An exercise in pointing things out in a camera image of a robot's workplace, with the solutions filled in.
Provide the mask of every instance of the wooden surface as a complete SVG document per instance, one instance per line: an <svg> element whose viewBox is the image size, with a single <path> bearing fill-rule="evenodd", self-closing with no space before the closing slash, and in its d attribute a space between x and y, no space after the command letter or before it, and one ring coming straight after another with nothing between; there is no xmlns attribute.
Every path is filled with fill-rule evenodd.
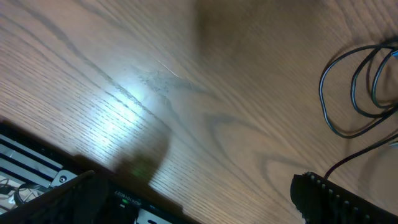
<svg viewBox="0 0 398 224"><path fill-rule="evenodd" d="M293 175L323 175L396 127L393 117L352 141L335 136L318 81L338 52L398 33L397 10L392 0L2 0L0 115L142 178L199 222L302 223ZM349 101L363 57L326 79L345 129L367 121ZM396 79L382 82L396 96ZM398 213L397 159L382 147L330 179Z"/></svg>

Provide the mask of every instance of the bolt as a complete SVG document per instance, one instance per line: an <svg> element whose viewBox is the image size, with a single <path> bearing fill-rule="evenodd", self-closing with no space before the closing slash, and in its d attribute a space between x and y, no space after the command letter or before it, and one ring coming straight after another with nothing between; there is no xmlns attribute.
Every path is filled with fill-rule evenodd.
<svg viewBox="0 0 398 224"><path fill-rule="evenodd" d="M67 177L61 176L61 177L60 177L60 182L61 182L61 183L64 183L65 181L67 181Z"/></svg>

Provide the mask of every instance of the wooden table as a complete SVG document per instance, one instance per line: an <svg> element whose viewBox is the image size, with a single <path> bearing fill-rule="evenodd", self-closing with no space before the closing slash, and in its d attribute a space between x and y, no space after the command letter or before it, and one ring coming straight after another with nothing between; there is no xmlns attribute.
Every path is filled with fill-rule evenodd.
<svg viewBox="0 0 398 224"><path fill-rule="evenodd" d="M0 114L148 183L199 222L302 223L293 175L323 175L396 127L393 117L339 138L318 81L337 53L398 33L397 10L391 0L2 0ZM326 80L330 116L345 129L368 121L349 100L364 56ZM383 79L381 95L396 96L396 78ZM358 98L375 110L364 80ZM330 180L398 213L397 159L382 147Z"/></svg>

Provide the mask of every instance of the wood grain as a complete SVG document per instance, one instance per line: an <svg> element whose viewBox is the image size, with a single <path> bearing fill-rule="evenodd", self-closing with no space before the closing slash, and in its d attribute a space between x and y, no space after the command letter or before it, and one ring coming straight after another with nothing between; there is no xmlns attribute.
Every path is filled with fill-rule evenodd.
<svg viewBox="0 0 398 224"><path fill-rule="evenodd" d="M127 180L134 158L149 158L149 185L199 222L301 223L293 175L324 174L396 127L394 117L352 141L335 136L318 81L338 52L396 35L397 10L387 0L1 0L0 115L114 172L123 164ZM363 57L326 80L345 129L367 122L349 102ZM381 96L396 96L386 79ZM374 110L364 84L358 99ZM398 213L396 159L383 147L330 179Z"/></svg>

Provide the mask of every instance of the wire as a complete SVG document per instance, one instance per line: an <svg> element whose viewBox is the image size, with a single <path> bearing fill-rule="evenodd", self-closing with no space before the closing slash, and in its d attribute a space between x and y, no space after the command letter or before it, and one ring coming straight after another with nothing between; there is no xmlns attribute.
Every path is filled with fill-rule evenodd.
<svg viewBox="0 0 398 224"><path fill-rule="evenodd" d="M48 188L46 188L46 187L43 187L43 186L41 186L41 185L38 185L38 184L27 184L27 183L25 183L25 184L21 184L17 189L16 189L16 191L14 192L14 201L15 201L15 204L17 205L17 206L21 206L21 205L23 205L23 204L25 204L25 201L26 201L26 199L25 200L23 200L22 198L21 198L21 196L19 195L19 191L21 190L21 189L29 189L29 190L38 190L38 191L41 191L41 192L43 192L43 193L46 193L46 192L48 192L50 189L48 189Z"/></svg>
<svg viewBox="0 0 398 224"><path fill-rule="evenodd" d="M391 58L392 54L398 50L398 48L394 45L391 45L393 43L398 43L398 38L394 38L391 40L387 40L381 44L377 44L377 45L368 45L368 46L364 46L364 47L358 47L357 49L354 50L350 50L349 52L341 55L340 57L338 57L337 59L335 59L334 61L332 61L331 63L329 63L326 68L324 69L320 82L319 82L319 98L320 98L320 103L322 106L322 111L323 111L323 117L325 118L325 121L327 123L327 125L329 125L329 128L338 136L345 138L345 139L353 139L356 138L358 136L361 136L363 134L365 134L366 132L370 131L371 129L373 129L374 127L376 127L377 125L379 125L380 123L382 123L383 121L385 121L387 118L389 118L391 115L393 115L395 112L398 111L398 102L394 102L388 105L381 105L376 98L376 87L377 87L377 82L379 80L379 77L381 75L381 72L384 68L384 66L386 65L387 61ZM369 50L369 49L373 49L373 51L359 64L358 68L356 69L356 71L354 72L354 75L352 77L351 80L351 91L350 91L350 97L351 97L351 103L354 107L354 109L361 114L362 116L365 116L367 118L374 118L373 122L370 122L369 124L365 125L365 127L363 127L360 131L354 133L354 134L343 134L342 132L338 131L335 126L333 125L333 123L330 121L327 110L326 110L326 105L325 105L325 100L323 99L323 84L325 82L325 78L326 75L328 74L328 72L330 71L330 69L332 67L334 67L339 61L343 60L344 58L346 58L349 55L355 54L357 52L363 51L363 50ZM369 68L370 68L370 64L373 61L374 56L381 50L381 49L389 49L391 50L383 59L383 61L381 62L379 68L376 71L376 75L374 77L374 80L372 82L372 87L371 87L371 99L372 102L378 107L378 108L382 108L384 109L383 112L378 113L378 114L372 114L372 113L368 113L363 111L361 108L358 107L357 103L356 103L356 98L355 98L355 89L356 89L356 80L359 76L359 73L361 72L361 70L365 67L365 65L369 62ZM346 158L344 158L343 160L339 161L338 163L336 163L335 165L333 165L325 174L324 178L327 179L329 178L330 174L339 166L343 165L344 163L360 156L363 155L373 149L376 149L380 146L382 146L385 143L388 143L389 141L398 138L398 134L393 134L388 136L387 138L384 138L378 142L375 142L374 144L370 145L369 147L362 149Z"/></svg>

